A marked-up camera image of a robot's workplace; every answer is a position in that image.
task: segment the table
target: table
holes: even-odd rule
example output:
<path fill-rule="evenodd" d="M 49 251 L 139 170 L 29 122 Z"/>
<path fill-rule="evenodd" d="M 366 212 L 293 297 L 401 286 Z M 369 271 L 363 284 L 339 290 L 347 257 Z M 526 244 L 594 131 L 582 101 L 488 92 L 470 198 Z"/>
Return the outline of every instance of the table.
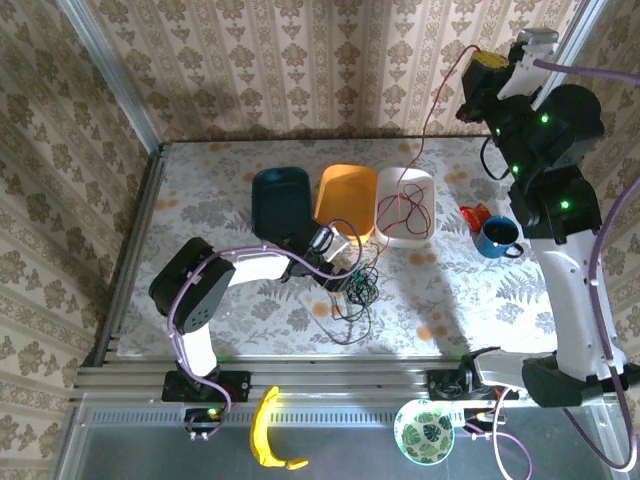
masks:
<path fill-rule="evenodd" d="M 475 249 L 460 205 L 483 202 L 512 217 L 509 180 L 495 182 L 478 153 L 483 138 L 427 139 L 416 163 L 436 183 L 436 232 L 419 250 L 387 249 L 380 257 L 380 298 L 372 306 L 372 333 L 350 346 L 333 343 L 366 332 L 332 318 L 326 291 L 311 279 L 286 284 L 256 281 L 230 288 L 209 322 L 218 355 L 396 354 L 457 356 L 485 346 L 523 352 L 556 348 L 544 279 L 527 242 L 525 254 L 489 260 Z M 133 294 L 123 320 L 118 355 L 171 354 L 165 319 L 148 296 L 151 280 L 194 236 L 216 249 L 255 245 L 251 181 L 265 168 L 299 166 L 314 196 L 322 172 L 335 163 L 381 170 L 404 166 L 417 154 L 412 139 L 182 143 L 166 146 L 155 210 L 144 240 Z M 499 152 L 487 163 L 500 172 Z M 365 258 L 372 258 L 372 240 Z M 355 260 L 355 249 L 346 255 Z"/>

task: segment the red object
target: red object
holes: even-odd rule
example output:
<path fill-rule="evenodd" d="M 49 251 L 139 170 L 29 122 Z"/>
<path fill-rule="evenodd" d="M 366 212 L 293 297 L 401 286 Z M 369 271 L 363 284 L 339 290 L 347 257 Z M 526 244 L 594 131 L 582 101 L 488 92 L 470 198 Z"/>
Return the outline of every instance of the red object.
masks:
<path fill-rule="evenodd" d="M 460 212 L 467 219 L 473 233 L 480 232 L 485 222 L 491 218 L 491 212 L 482 203 L 479 203 L 475 208 L 460 207 Z"/>

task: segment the yellow banana toy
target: yellow banana toy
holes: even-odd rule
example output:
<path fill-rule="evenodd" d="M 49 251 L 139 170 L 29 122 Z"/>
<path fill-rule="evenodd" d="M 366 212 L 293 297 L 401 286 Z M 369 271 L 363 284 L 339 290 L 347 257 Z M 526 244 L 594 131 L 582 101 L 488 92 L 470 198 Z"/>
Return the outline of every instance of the yellow banana toy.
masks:
<path fill-rule="evenodd" d="M 280 460 L 271 451 L 269 438 L 267 437 L 267 429 L 271 420 L 271 412 L 278 401 L 278 387 L 271 387 L 265 392 L 258 404 L 256 413 L 251 424 L 251 433 L 249 434 L 249 444 L 251 452 L 256 457 L 258 463 L 265 467 L 286 467 L 288 470 L 297 470 L 309 463 L 306 458 L 296 458 L 294 460 Z"/>

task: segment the wallpaper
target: wallpaper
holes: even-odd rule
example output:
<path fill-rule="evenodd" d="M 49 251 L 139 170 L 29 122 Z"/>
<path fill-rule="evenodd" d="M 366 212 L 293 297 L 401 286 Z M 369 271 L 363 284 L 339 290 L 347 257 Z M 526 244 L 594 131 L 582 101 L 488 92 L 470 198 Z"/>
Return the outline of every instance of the wallpaper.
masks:
<path fill-rule="evenodd" d="M 89 0 L 164 142 L 417 135 L 466 45 L 563 32 L 566 0 Z M 455 120 L 459 76 L 430 135 Z"/>
<path fill-rule="evenodd" d="M 0 479 L 44 478 L 145 159 L 55 2 L 0 1 Z"/>
<path fill-rule="evenodd" d="M 610 0 L 576 65 L 640 73 L 640 3 Z M 606 137 L 583 164 L 596 187 L 603 218 L 613 202 L 640 174 L 640 89 L 593 78 L 568 79 L 592 89 L 602 103 Z M 609 299 L 618 336 L 627 355 L 640 362 L 640 195 L 619 215 L 603 254 Z M 640 389 L 631 397 L 640 429 Z"/>

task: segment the white plastic tray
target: white plastic tray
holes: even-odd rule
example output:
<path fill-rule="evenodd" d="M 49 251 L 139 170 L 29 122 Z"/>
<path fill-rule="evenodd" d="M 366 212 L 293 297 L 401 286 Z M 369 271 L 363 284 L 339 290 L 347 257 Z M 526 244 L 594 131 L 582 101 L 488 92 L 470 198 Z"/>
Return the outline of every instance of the white plastic tray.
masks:
<path fill-rule="evenodd" d="M 389 210 L 387 210 L 387 212 L 380 218 L 378 217 L 379 214 L 383 213 L 384 208 L 386 207 L 386 204 L 384 204 L 382 205 L 383 208 L 378 211 L 380 201 L 389 195 L 396 195 L 398 193 L 398 179 L 400 179 L 402 172 L 404 172 L 404 167 L 388 167 L 378 173 L 374 219 L 376 238 L 383 245 L 387 244 L 388 239 L 390 247 L 421 248 L 425 243 L 427 243 L 427 240 L 433 236 L 436 227 L 435 182 L 431 175 L 423 172 L 422 170 L 410 168 L 407 170 L 407 173 L 404 174 L 404 177 L 402 177 L 402 181 L 400 182 L 400 192 L 403 191 L 404 186 L 407 184 L 415 184 L 424 189 L 424 197 L 420 204 L 426 207 L 429 217 L 431 218 L 431 224 L 426 238 L 424 234 L 416 235 L 411 233 L 404 223 L 394 225 L 391 229 L 387 230 L 387 233 L 389 234 L 388 236 L 382 232 L 387 225 L 398 220 L 398 204 L 395 200 L 393 200 L 393 205 L 391 205 Z M 400 218 L 406 218 L 410 209 L 411 207 L 409 202 L 401 202 Z M 408 223 L 409 227 L 413 231 L 423 231 L 425 228 L 424 219 L 422 218 L 422 215 L 417 212 L 411 216 Z"/>

